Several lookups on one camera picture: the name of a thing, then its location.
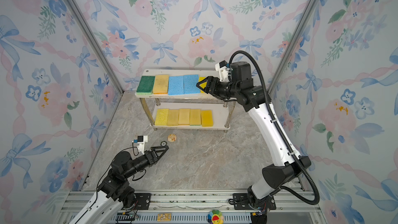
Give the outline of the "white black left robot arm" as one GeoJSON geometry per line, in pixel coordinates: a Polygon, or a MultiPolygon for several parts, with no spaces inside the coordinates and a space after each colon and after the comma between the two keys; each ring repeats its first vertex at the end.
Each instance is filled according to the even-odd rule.
{"type": "Polygon", "coordinates": [[[83,209],[71,220],[72,224],[106,224],[122,209],[133,209],[138,201],[129,179],[139,172],[146,172],[169,150],[167,145],[151,147],[133,159],[124,149],[116,154],[109,170],[99,181],[96,192],[83,209]]]}

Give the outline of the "blue sponge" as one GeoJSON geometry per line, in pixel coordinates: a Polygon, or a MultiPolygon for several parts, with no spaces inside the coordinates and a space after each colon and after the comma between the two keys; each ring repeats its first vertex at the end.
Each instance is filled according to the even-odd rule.
{"type": "Polygon", "coordinates": [[[183,90],[184,94],[198,94],[201,90],[197,87],[199,82],[198,75],[184,75],[183,76],[183,90]]]}
{"type": "Polygon", "coordinates": [[[183,95],[184,94],[184,77],[170,76],[168,95],[183,95]]]}

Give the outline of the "green scouring sponge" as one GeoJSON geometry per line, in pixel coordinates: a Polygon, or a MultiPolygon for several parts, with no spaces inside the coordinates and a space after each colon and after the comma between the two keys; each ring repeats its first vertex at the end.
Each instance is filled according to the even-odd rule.
{"type": "Polygon", "coordinates": [[[140,80],[140,84],[137,87],[137,95],[151,95],[153,90],[155,77],[154,76],[143,76],[140,80]]]}

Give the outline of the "bright yellow cellulose sponge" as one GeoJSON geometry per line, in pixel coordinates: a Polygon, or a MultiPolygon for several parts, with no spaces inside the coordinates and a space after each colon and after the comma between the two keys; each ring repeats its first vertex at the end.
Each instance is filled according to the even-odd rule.
{"type": "Polygon", "coordinates": [[[166,126],[168,115],[169,115],[169,109],[166,108],[158,109],[155,117],[155,125],[166,126]]]}

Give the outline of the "yellow green-backed sponge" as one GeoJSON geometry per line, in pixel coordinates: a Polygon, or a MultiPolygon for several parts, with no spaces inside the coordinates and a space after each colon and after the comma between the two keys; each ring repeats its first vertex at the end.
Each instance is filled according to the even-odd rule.
{"type": "Polygon", "coordinates": [[[202,125],[200,109],[190,109],[190,125],[193,126],[202,125]]]}

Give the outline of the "pale yellow sponge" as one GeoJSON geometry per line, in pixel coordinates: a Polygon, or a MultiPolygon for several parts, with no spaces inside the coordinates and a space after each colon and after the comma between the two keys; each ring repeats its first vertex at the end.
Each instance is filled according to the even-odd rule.
{"type": "Polygon", "coordinates": [[[169,90],[169,75],[156,75],[152,89],[153,94],[167,94],[169,90]]]}
{"type": "Polygon", "coordinates": [[[169,110],[166,125],[169,127],[178,126],[179,110],[169,110]]]}

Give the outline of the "bright yellow foam sponge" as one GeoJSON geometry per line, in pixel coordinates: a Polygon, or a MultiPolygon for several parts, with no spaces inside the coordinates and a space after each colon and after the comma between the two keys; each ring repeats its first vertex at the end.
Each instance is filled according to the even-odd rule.
{"type": "Polygon", "coordinates": [[[200,88],[205,89],[207,86],[207,77],[199,77],[199,81],[198,82],[202,82],[200,84],[200,88]]]}

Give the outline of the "yellow orange-backed sponge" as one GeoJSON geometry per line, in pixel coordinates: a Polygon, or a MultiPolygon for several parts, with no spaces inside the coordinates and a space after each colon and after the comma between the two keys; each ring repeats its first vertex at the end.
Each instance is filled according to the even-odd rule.
{"type": "Polygon", "coordinates": [[[190,109],[179,110],[178,125],[190,125],[190,109]]]}

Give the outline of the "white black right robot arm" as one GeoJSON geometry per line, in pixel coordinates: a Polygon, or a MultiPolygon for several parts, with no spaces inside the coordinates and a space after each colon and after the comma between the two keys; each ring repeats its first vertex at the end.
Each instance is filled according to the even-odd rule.
{"type": "Polygon", "coordinates": [[[247,202],[253,209],[268,210],[273,195],[285,189],[285,183],[302,175],[311,161],[291,144],[275,117],[267,92],[254,85],[249,63],[223,61],[216,65],[216,71],[217,77],[200,79],[197,87],[219,100],[236,101],[259,128],[273,163],[263,168],[261,179],[248,188],[247,202]]]}

